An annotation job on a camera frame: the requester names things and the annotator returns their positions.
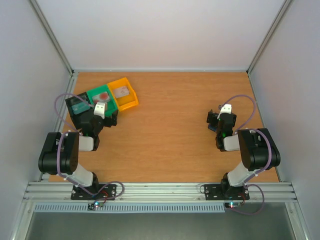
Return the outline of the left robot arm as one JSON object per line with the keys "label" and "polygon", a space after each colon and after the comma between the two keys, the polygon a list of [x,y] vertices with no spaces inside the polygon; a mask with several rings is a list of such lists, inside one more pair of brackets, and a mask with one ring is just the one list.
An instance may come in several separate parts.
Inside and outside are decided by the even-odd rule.
{"label": "left robot arm", "polygon": [[95,115],[92,109],[71,114],[75,131],[50,132],[47,134],[38,159],[42,173],[60,176],[74,184],[76,193],[96,199],[103,187],[97,175],[79,163],[79,152],[96,151],[100,144],[99,134],[104,127],[116,126],[118,111],[111,116]]}

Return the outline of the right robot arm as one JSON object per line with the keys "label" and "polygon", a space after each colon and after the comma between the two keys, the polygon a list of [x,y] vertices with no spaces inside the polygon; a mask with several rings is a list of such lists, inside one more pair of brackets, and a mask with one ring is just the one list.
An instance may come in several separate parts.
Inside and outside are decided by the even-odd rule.
{"label": "right robot arm", "polygon": [[206,122],[216,133],[216,147],[221,152],[240,151],[241,162],[222,177],[219,186],[208,190],[212,197],[233,200],[245,199],[245,184],[259,173],[279,166],[280,152],[267,128],[241,129],[233,132],[237,116],[231,111],[210,110]]}

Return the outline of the blue card holder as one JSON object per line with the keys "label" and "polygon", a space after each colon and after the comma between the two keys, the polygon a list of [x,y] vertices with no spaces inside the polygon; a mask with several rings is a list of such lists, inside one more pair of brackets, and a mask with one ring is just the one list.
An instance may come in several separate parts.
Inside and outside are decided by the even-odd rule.
{"label": "blue card holder", "polygon": [[208,129],[213,131],[213,132],[216,132],[217,131],[217,127],[214,126],[214,125],[211,125],[211,124],[208,124]]}

